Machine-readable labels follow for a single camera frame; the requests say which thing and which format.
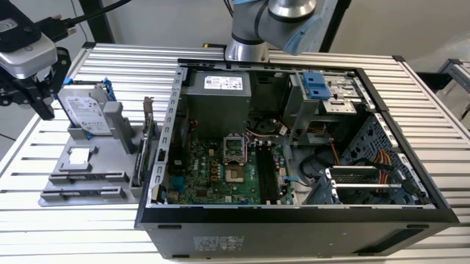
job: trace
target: ram slot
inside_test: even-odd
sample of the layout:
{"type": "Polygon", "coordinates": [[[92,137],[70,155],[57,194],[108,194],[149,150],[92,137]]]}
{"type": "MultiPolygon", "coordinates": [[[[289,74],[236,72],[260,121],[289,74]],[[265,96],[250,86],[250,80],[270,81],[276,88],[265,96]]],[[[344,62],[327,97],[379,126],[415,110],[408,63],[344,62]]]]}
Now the ram slot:
{"type": "Polygon", "coordinates": [[[262,204],[274,204],[277,187],[273,172],[273,157],[269,146],[256,146],[256,166],[258,177],[260,201],[262,204]]]}

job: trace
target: aluminum extrusion table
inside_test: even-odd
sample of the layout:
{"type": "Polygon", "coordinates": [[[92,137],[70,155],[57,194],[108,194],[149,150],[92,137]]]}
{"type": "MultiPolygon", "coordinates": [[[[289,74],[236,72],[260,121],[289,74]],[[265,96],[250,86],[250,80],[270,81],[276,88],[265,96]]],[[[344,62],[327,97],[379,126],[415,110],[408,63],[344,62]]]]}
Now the aluminum extrusion table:
{"type": "MultiPolygon", "coordinates": [[[[69,76],[113,82],[122,115],[142,121],[144,96],[154,99],[161,122],[177,58],[222,59],[216,48],[154,48],[97,44],[82,48],[69,76]]],[[[468,263],[470,134],[405,62],[391,56],[270,51],[270,62],[360,67],[391,110],[393,120],[461,222],[388,257],[200,260],[192,263],[468,263]]],[[[62,146],[68,121],[57,104],[55,119],[30,120],[0,162],[0,263],[160,263],[144,231],[133,230],[137,205],[46,207],[37,205],[62,146]]]]}

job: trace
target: blue drive bay latch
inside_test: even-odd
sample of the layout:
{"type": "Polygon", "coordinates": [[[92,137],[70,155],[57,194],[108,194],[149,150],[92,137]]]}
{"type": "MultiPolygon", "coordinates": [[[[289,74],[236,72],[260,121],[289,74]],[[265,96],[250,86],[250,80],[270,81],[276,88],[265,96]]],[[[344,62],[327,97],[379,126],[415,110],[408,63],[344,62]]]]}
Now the blue drive bay latch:
{"type": "Polygon", "coordinates": [[[315,100],[329,99],[329,89],[324,83],[323,75],[320,73],[303,72],[301,77],[308,98],[315,100]]]}

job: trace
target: power supply label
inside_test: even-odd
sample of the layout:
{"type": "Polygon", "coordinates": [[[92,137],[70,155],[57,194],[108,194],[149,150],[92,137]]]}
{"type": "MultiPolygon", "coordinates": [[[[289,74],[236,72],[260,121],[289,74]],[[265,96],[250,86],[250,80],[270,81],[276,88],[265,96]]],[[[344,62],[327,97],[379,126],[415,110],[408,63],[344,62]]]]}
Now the power supply label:
{"type": "Polygon", "coordinates": [[[241,77],[206,76],[204,89],[240,91],[242,90],[242,79],[241,77]]]}
{"type": "Polygon", "coordinates": [[[194,236],[196,251],[240,251],[244,236],[194,236]]]}

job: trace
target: motherboard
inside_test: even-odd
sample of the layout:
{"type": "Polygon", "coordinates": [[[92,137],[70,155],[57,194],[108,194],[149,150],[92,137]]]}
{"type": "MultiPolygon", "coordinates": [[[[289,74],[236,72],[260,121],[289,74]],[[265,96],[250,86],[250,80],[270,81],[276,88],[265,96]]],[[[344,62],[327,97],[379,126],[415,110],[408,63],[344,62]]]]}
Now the motherboard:
{"type": "Polygon", "coordinates": [[[168,203],[292,204],[281,146],[236,141],[192,141],[185,175],[170,178],[168,203]]]}

